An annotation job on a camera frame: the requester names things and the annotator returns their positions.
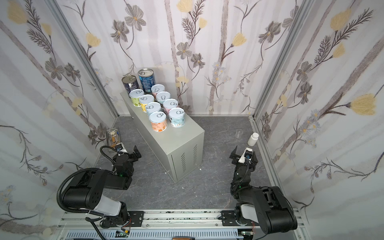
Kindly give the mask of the teal label can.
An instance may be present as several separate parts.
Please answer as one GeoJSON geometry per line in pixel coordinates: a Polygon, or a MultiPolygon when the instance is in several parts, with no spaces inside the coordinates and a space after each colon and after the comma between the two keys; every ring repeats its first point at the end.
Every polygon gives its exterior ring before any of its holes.
{"type": "Polygon", "coordinates": [[[146,112],[148,116],[150,116],[154,112],[161,112],[161,111],[162,111],[162,107],[161,107],[161,104],[158,102],[151,102],[146,105],[146,112]]]}

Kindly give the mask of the yellow label can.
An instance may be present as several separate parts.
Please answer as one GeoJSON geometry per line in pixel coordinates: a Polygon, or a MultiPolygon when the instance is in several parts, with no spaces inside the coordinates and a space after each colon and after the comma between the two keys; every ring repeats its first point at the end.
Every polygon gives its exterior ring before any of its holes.
{"type": "Polygon", "coordinates": [[[143,95],[139,97],[139,102],[141,104],[141,108],[143,112],[147,112],[146,107],[149,103],[152,103],[154,101],[154,96],[152,94],[143,95]]]}

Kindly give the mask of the green label can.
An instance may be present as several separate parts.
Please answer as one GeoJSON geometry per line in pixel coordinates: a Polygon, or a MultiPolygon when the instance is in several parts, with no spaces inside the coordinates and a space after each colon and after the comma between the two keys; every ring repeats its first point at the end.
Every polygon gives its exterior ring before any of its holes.
{"type": "Polygon", "coordinates": [[[135,89],[129,93],[129,97],[131,98],[131,101],[135,107],[141,106],[140,97],[142,97],[144,94],[145,92],[141,89],[135,89]]]}

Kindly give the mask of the pink orange label can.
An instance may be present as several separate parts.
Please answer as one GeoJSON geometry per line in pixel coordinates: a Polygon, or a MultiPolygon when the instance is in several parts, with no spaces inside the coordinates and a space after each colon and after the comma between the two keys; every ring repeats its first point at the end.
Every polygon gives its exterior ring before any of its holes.
{"type": "Polygon", "coordinates": [[[171,109],[177,108],[179,106],[179,102],[176,99],[168,99],[163,103],[163,108],[165,112],[168,114],[171,109]]]}

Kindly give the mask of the white brown label can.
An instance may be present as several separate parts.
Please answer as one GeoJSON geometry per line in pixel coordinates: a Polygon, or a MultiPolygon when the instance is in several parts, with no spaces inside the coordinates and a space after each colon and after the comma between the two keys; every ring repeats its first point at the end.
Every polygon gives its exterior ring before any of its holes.
{"type": "Polygon", "coordinates": [[[164,104],[164,102],[168,99],[171,98],[171,94],[169,92],[166,92],[166,91],[162,91],[162,92],[159,92],[157,93],[156,95],[156,100],[158,103],[160,103],[161,105],[164,104]]]}

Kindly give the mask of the dark navy tall can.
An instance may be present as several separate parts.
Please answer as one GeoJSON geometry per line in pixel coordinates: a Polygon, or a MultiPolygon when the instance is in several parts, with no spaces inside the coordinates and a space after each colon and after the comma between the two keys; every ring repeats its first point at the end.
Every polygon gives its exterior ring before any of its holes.
{"type": "Polygon", "coordinates": [[[122,78],[122,83],[129,94],[133,90],[139,89],[139,83],[137,81],[136,76],[134,75],[126,75],[122,78]]]}

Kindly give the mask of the blue label tall can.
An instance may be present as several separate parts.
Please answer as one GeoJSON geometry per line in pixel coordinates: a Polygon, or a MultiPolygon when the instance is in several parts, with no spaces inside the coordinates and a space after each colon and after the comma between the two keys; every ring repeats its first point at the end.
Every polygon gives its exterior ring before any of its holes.
{"type": "Polygon", "coordinates": [[[141,85],[145,93],[150,93],[152,87],[156,84],[154,71],[152,69],[141,69],[138,72],[141,85]]]}

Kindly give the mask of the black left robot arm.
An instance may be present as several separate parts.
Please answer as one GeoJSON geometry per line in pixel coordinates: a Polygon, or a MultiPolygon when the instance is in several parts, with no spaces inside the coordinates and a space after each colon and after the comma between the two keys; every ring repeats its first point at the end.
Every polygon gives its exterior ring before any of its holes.
{"type": "Polygon", "coordinates": [[[126,203],[104,196],[103,191],[127,190],[133,180],[134,163],[142,155],[137,147],[128,153],[123,144],[108,149],[115,152],[109,159],[112,169],[84,168],[71,174],[58,188],[57,203],[65,212],[94,215],[86,221],[92,225],[99,222],[103,229],[141,227],[143,211],[129,211],[126,203]]]}

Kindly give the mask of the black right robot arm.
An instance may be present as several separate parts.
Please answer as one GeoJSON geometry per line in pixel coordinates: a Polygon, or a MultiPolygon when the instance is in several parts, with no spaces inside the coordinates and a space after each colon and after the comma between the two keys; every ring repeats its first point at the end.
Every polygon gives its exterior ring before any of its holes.
{"type": "Polygon", "coordinates": [[[238,201],[235,208],[238,223],[242,220],[257,223],[265,235],[296,230],[298,221],[293,207],[281,189],[251,185],[251,173],[258,163],[255,152],[246,148],[242,155],[238,155],[235,148],[230,159],[235,165],[230,193],[238,201]]]}

